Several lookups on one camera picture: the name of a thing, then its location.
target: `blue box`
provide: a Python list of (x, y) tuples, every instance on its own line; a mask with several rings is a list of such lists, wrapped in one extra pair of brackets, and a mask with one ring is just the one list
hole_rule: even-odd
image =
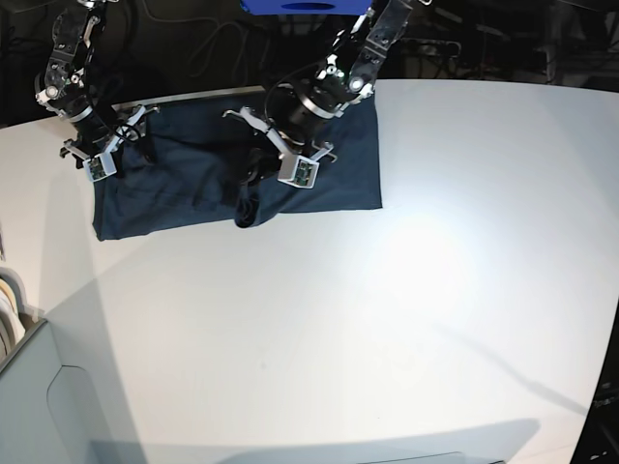
[(242, 0), (241, 6), (252, 15), (363, 15), (371, 0)]

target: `navy towel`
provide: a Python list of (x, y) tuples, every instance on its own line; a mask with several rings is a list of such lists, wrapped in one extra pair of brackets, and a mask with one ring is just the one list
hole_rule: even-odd
[[(240, 186), (255, 137), (247, 124), (221, 115), (244, 105), (261, 108), (263, 101), (263, 94), (228, 96), (172, 103), (149, 114), (151, 136), (126, 145), (119, 175), (95, 184), (99, 240), (224, 219), (248, 227), (277, 213), (381, 208), (373, 99), (348, 108), (319, 137), (335, 144), (338, 161), (321, 161), (314, 188), (293, 188), (276, 177), (257, 188)], [(257, 213), (248, 215), (258, 199)]]

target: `table surface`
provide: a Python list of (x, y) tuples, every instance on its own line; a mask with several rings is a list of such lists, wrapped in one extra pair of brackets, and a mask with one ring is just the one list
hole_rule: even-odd
[(108, 243), (71, 128), (0, 131), (6, 265), (127, 462), (569, 462), (617, 306), (619, 95), (382, 81), (376, 105), (383, 210)]

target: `black cable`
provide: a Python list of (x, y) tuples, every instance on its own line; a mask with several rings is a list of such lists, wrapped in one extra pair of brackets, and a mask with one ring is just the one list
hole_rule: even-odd
[(139, 130), (137, 130), (135, 126), (132, 126), (131, 124), (123, 123), (120, 125), (120, 127), (127, 128), (129, 131), (133, 132), (133, 135), (135, 135), (136, 139), (142, 138), (142, 134), (139, 132)]
[[(25, 58), (38, 58), (43, 53), (49, 53), (51, 45), (40, 39), (34, 39), (29, 36), (13, 37), (15, 27), (11, 26), (7, 30), (3, 38), (4, 46), (0, 50), (0, 60), (6, 60), (12, 55), (23, 56)], [(32, 44), (32, 48), (21, 49), (23, 45)]]
[(260, 58), (260, 63), (258, 63), (258, 71), (260, 73), (263, 73), (265, 70), (265, 64), (267, 62), (267, 56), (269, 54), (270, 48), (271, 48), (271, 37), (267, 36), (267, 40), (264, 45), (264, 51), (262, 52), (262, 58)]
[[(133, 140), (131, 140), (130, 138), (126, 137), (124, 134), (120, 133), (116, 128), (113, 128), (111, 125), (109, 125), (104, 118), (101, 116), (101, 114), (99, 114), (99, 112), (97, 111), (97, 107), (95, 106), (95, 103), (93, 102), (93, 98), (90, 95), (90, 91), (89, 91), (89, 83), (88, 83), (88, 68), (90, 65), (90, 62), (92, 61), (93, 58), (93, 54), (94, 54), (94, 50), (95, 50), (95, 46), (93, 44), (91, 44), (90, 48), (88, 48), (88, 54), (86, 55), (86, 60), (84, 62), (84, 72), (81, 76), (81, 80), (84, 84), (84, 96), (86, 97), (86, 101), (88, 102), (88, 104), (90, 105), (91, 108), (93, 108), (93, 114), (95, 115), (95, 117), (97, 119), (99, 119), (99, 121), (101, 122), (101, 124), (103, 124), (103, 126), (109, 131), (110, 134), (114, 134), (116, 135), (118, 138), (120, 138), (121, 140), (124, 140), (127, 143), (134, 143)], [(133, 126), (130, 125), (126, 125), (129, 128), (133, 128), (135, 131), (137, 131)]]
[[(612, 49), (614, 46), (619, 44), (619, 40), (614, 41), (613, 43), (611, 43), (607, 50)], [(546, 62), (546, 69), (549, 65), (551, 65), (552, 63), (554, 63), (555, 61), (557, 61), (558, 59), (563, 59), (563, 58), (569, 58), (570, 56), (574, 55), (573, 53), (556, 53), (554, 55), (554, 57), (551, 60), (548, 60)], [(597, 71), (600, 70), (601, 68), (603, 68), (604, 66), (606, 66), (608, 63), (610, 63), (611, 61), (613, 61), (617, 56), (619, 55), (619, 53), (613, 53), (610, 57), (606, 58), (603, 62), (600, 63), (599, 66), (592, 68), (590, 71)], [(550, 84), (552, 83), (555, 79), (556, 79), (556, 74), (552, 79), (549, 79), (545, 82), (545, 84)]]
[(318, 66), (323, 61), (324, 60), (322, 60), (322, 59), (320, 59), (318, 61), (314, 61), (312, 63), (309, 63), (309, 64), (299, 68), (298, 70), (295, 70), (295, 71), (285, 75), (274, 86), (272, 86), (269, 89), (269, 91), (267, 92), (267, 95), (264, 98), (264, 119), (265, 119), (265, 121), (267, 121), (267, 123), (270, 121), (270, 118), (269, 118), (269, 100), (273, 96), (273, 92), (275, 91), (275, 89), (278, 88), (280, 85), (282, 85), (283, 82), (288, 80), (293, 75), (296, 75), (298, 73), (302, 73), (303, 71), (309, 70), (309, 69), (313, 68), (314, 66)]
[(41, 28), (41, 26), (43, 26), (43, 24), (45, 23), (45, 21), (47, 20), (48, 17), (49, 17), (49, 5), (45, 5), (44, 6), (44, 13), (43, 13), (43, 15), (34, 24), (34, 26), (32, 26), (32, 29), (30, 29), (30, 32), (28, 33), (28, 35), (26, 37), (34, 38), (37, 35), (37, 33), (39, 32), (39, 29)]
[(484, 65), (486, 64), (486, 52), (487, 52), (487, 27), (486, 19), (484, 18), (484, 7), (480, 7), (480, 20), (484, 27), (484, 45), (482, 47), (482, 59), (480, 61), (480, 79), (484, 80)]
[(9, 52), (9, 14), (0, 9), (0, 123), (5, 124), (11, 121), (11, 111), (9, 109), (9, 67), (3, 62), (2, 58)]
[(449, 66), (447, 67), (447, 72), (452, 76), (457, 77), (457, 72), (460, 71), (460, 56), (457, 56), (456, 65), (454, 66), (454, 71), (450, 71)]
[(417, 78), (418, 79), (423, 79), (424, 78), (424, 57), (423, 56), (419, 56), (419, 58), (417, 59), (417, 64), (419, 66), (419, 69), (417, 70)]
[(128, 53), (129, 49), (133, 45), (133, 42), (135, 41), (135, 35), (139, 26), (139, 19), (134, 0), (124, 0), (121, 6), (121, 12), (125, 19), (123, 44), (121, 45), (120, 50), (118, 50), (118, 54), (114, 60), (107, 67), (109, 70), (114, 69), (125, 54)]
[(479, 78), (479, 75), (480, 75), (479, 67), (476, 67), (473, 70), (464, 72), (461, 75), (457, 76), (457, 79), (459, 79), (459, 80), (468, 80), (471, 77), (476, 77), (476, 76)]
[(439, 65), (436, 65), (436, 63), (434, 63), (437, 69), (436, 69), (436, 74), (434, 75), (432, 79), (437, 79), (438, 76), (441, 75), (441, 73), (443, 72), (443, 69), (446, 67), (448, 62), (449, 62), (449, 57), (444, 56)]
[(246, 51), (246, 45), (247, 45), (249, 33), (242, 27), (240, 23), (238, 23), (237, 21), (227, 21), (224, 23), (220, 23), (216, 17), (212, 17), (212, 16), (196, 16), (196, 17), (187, 17), (187, 18), (158, 17), (158, 16), (155, 16), (153, 12), (150, 10), (147, 0), (141, 0), (141, 2), (142, 2), (142, 6), (144, 7), (144, 13), (146, 13), (146, 16), (153, 22), (159, 22), (163, 24), (187, 24), (187, 23), (193, 23), (193, 22), (207, 22), (215, 26), (215, 30), (206, 38), (206, 40), (204, 40), (190, 54), (188, 63), (190, 64), (190, 67), (191, 67), (191, 64), (195, 62), (195, 60), (198, 58), (198, 55), (205, 48), (208, 48), (206, 58), (204, 60), (204, 64), (201, 67), (199, 67), (196, 72), (190, 72), (189, 74), (190, 77), (200, 77), (201, 75), (206, 73), (209, 66), (211, 65), (211, 58), (213, 55), (214, 44), (215, 44), (217, 36), (220, 34), (220, 32), (223, 29), (234, 27), (239, 32), (239, 37), (241, 38), (241, 51), (234, 63), (234, 67), (232, 68), (232, 80), (234, 80), (234, 76), (236, 75), (241, 65), (241, 62), (245, 58), (245, 64), (246, 64), (245, 71), (243, 74), (243, 78), (239, 82), (239, 85), (241, 87), (244, 87), (247, 85), (247, 81), (249, 80), (249, 74), (250, 74), (249, 60), (247, 58), (247, 51)]

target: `cloth fold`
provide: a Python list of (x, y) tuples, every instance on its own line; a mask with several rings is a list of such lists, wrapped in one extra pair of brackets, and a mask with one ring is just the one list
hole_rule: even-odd
[(278, 213), (382, 207), (373, 99), (351, 106), (321, 133), (320, 139), (335, 144), (339, 159), (321, 162), (314, 188), (293, 188), (276, 177), (257, 187), (241, 186), (256, 138), (248, 125), (221, 115), (244, 105), (260, 108), (263, 99), (262, 94), (228, 96), (151, 113), (150, 137), (125, 147), (117, 176), (94, 184), (99, 240), (226, 219), (251, 227)]

